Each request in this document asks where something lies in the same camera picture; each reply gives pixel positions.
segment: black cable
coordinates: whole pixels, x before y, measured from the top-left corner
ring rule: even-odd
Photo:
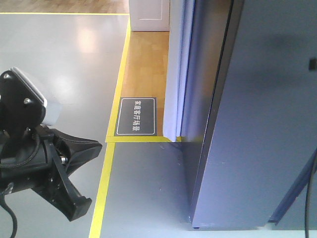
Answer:
[[[36,154],[38,153],[39,149],[40,149],[40,136],[38,134],[36,134],[36,146],[32,152],[32,154],[24,161],[20,162],[20,163],[16,163],[16,164],[0,164],[0,169],[13,169],[13,168],[18,168],[21,167],[25,164],[27,164],[28,162],[30,162],[31,160],[33,160],[33,158],[36,156]]]
[[[312,193],[313,178],[317,167],[317,153],[315,155],[313,166],[310,171],[309,180],[307,183],[306,201],[305,201],[305,215],[304,215],[304,227],[305,227],[305,238],[309,238],[309,205]]]
[[[18,230],[18,220],[14,214],[14,212],[9,208],[9,206],[7,205],[7,203],[5,202],[4,199],[4,193],[0,193],[0,206],[10,214],[11,218],[12,218],[12,223],[13,223],[13,229],[12,229],[12,234],[10,236],[10,238],[15,238],[16,236],[16,232]]]

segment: white curtain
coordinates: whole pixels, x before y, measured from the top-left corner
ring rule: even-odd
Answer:
[[[163,135],[180,136],[195,0],[170,1],[170,35]]]

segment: wooden floor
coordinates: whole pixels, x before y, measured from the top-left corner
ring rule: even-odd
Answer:
[[[162,136],[169,32],[131,32],[121,97],[156,97]]]
[[[0,12],[129,13],[129,0],[0,0]]]

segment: yellow tape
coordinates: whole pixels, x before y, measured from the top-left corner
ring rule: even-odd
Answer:
[[[124,41],[124,46],[123,46],[123,52],[122,52],[122,57],[121,57],[121,63],[120,63],[120,69],[119,69],[119,74],[118,74],[118,81],[117,81],[117,87],[115,90],[115,97],[114,97],[113,105],[115,105],[115,102],[116,102],[115,100],[117,100],[118,102],[120,101],[120,93],[121,93],[123,76],[124,76],[125,62],[126,62],[127,53],[128,53],[128,46],[129,46],[130,31],[131,31],[131,29],[130,29],[130,19],[129,19],[127,31],[126,31],[126,36],[125,36],[125,41]],[[114,110],[114,107],[112,106],[109,125],[114,125],[114,127],[115,127],[116,114],[113,112],[113,110]],[[100,234],[101,234],[101,228],[103,225],[104,211],[105,211],[105,206],[106,206],[106,196],[107,196],[108,187],[109,187],[109,180],[110,180],[114,150],[115,150],[115,143],[108,143],[107,148],[106,148],[104,166],[103,166],[103,170],[102,170],[102,174],[101,174],[101,178],[100,178],[100,183],[99,183],[99,188],[98,188],[98,194],[97,194],[97,199],[96,199],[96,204],[95,204],[93,220],[92,220],[91,227],[90,227],[89,238],[99,238]]]
[[[108,193],[112,161],[114,156],[115,143],[108,143],[105,154],[105,161],[101,173],[98,194],[95,204],[93,220],[90,227],[89,238],[99,238],[103,226],[106,197]]]
[[[171,142],[164,136],[108,136],[106,142]]]
[[[117,86],[115,88],[114,99],[112,103],[111,115],[110,115],[106,138],[109,136],[114,136],[114,132],[115,132],[115,125],[117,122],[121,90],[122,90],[123,79],[124,79],[125,65],[126,65],[127,57],[128,57],[130,33],[131,33],[131,27],[130,27],[130,18],[129,18],[127,33],[125,35],[124,47],[123,47],[123,52],[121,57],[120,68],[119,68],[118,81],[117,81]]]
[[[0,15],[96,15],[96,16],[128,16],[128,13],[84,13],[84,12],[0,12]]]

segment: gray floor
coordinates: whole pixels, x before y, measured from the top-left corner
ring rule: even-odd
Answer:
[[[70,178],[82,195],[93,200],[86,216],[70,223],[31,190],[6,197],[18,218],[18,238],[89,235],[127,19],[128,16],[0,15],[0,72],[17,66],[42,80],[63,104],[54,128],[104,145],[98,158]],[[9,237],[10,232],[10,217],[0,209],[0,238]]]
[[[56,128],[103,142],[127,16],[0,15],[0,71],[17,66],[47,84],[63,103]],[[71,176],[96,200],[101,155]],[[93,207],[74,222],[30,190],[7,196],[18,238],[87,238]],[[103,238],[301,238],[302,231],[196,231],[188,222],[182,157],[168,143],[117,144]],[[0,209],[0,237],[11,230]]]

